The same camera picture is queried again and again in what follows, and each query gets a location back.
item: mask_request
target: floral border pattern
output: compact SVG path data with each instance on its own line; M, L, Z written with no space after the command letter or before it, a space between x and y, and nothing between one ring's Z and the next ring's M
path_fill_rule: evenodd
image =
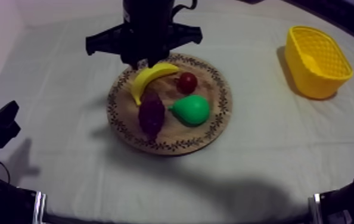
M182 54L170 54L169 57L162 61L167 62L183 62L185 64L189 64L194 67L199 67L203 70L206 70L211 74L212 79L215 81L216 85L219 88L219 99L218 99L218 107L220 109L220 113L215 115L214 121L210 123L209 129L205 132L204 136L192 138L188 140L179 140L172 144L168 144L166 142L157 142L156 140L146 140L143 138L137 138L133 136L133 134L128 130L126 125L118 118L118 113L116 111L117 103L116 103L116 95L122 89L122 86L127 83L130 75L134 74L136 71L132 69L127 69L122 73L119 77L117 83L113 85L111 92L108 95L107 101L107 112L108 119L110 124L120 132L127 141L133 142L135 145L139 147L149 147L153 150L171 150L176 151L180 148L188 148L191 146L199 146L205 140L211 140L217 133L221 124L225 122L225 115L228 110L228 89L226 88L226 84L221 77L221 74L213 67L210 67L207 63L196 60L195 58L191 58L187 55ZM143 69L147 66L147 61L140 61L138 63L138 69Z

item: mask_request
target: yellow banana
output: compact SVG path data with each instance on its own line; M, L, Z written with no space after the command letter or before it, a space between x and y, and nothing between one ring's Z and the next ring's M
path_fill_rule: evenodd
M138 106L141 105L141 95L144 93L145 87L150 82L159 77L175 73L178 70L177 66L169 63L157 63L152 68L143 69L134 79L131 86L131 95L134 98L135 103Z

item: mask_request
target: purple eggplant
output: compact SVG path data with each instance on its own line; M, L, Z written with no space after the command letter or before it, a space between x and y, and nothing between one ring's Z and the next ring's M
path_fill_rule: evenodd
M155 140L164 124L165 107L156 93L147 93L139 106L138 120L148 140Z

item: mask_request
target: cable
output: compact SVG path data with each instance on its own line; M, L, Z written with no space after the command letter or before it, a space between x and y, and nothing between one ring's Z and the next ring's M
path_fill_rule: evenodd
M3 164L1 161L0 161L0 165L3 166L3 168L5 168L6 173L7 173L7 183L10 184L10 172L9 172L9 170L7 169L5 164Z
M192 0L192 5L190 7L186 5L177 5L176 7L173 8L172 10L172 18L183 8L186 8L188 10L194 10L198 5L198 0Z

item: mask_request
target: toy fruit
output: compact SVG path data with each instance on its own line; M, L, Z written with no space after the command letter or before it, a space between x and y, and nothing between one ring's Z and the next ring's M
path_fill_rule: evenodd
M190 95L180 99L169 110L185 125L198 126L204 123L210 114L209 103L199 95Z
M139 107L138 120L142 131L148 140L155 140L164 123L164 105L156 93L144 95Z
M189 72L182 73L177 82L177 89L182 94L191 94L198 85L197 78Z
M131 86L131 95L137 105L141 105L141 95L144 93L145 87L162 76L166 76L177 72L179 69L170 63L158 63L152 68L143 69L135 78Z

